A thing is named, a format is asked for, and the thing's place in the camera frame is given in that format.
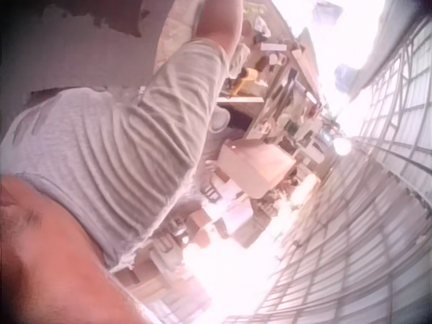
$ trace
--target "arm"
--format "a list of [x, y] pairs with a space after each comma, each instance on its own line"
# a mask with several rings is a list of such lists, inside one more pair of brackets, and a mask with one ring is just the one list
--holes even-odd
[[240, 41], [242, 22], [243, 0], [206, 0], [196, 37], [221, 45], [230, 60]]

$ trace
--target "gray shirt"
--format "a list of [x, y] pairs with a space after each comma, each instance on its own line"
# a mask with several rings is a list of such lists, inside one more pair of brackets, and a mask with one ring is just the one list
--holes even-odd
[[197, 39], [161, 67], [137, 105], [64, 90], [16, 118], [0, 146], [1, 173], [61, 203], [108, 268], [125, 267], [194, 172], [226, 74], [223, 49]]

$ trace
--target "gray t-shirt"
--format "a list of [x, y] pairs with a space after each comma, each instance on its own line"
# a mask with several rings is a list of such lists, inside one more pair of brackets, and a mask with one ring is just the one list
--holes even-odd
[[1, 173], [61, 203], [108, 268], [124, 267], [194, 172], [226, 75], [223, 49], [197, 39], [161, 67], [137, 105], [64, 90], [16, 118], [0, 146]]

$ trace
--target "skin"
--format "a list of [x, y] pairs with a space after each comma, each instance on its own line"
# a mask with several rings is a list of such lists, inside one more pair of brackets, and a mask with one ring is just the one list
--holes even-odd
[[[242, 10], [242, 0], [207, 0], [196, 36], [215, 41], [230, 59]], [[0, 226], [2, 304], [18, 323], [150, 323], [69, 211], [29, 183], [1, 177]]]

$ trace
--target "sky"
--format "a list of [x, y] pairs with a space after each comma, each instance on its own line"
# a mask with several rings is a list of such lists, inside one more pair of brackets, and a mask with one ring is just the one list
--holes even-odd
[[331, 0], [344, 12], [335, 26], [313, 23], [315, 0], [273, 0], [298, 36], [307, 27], [314, 43], [320, 83], [330, 110], [337, 114], [349, 98], [335, 87], [334, 71], [342, 63], [360, 69], [372, 51], [385, 0]]

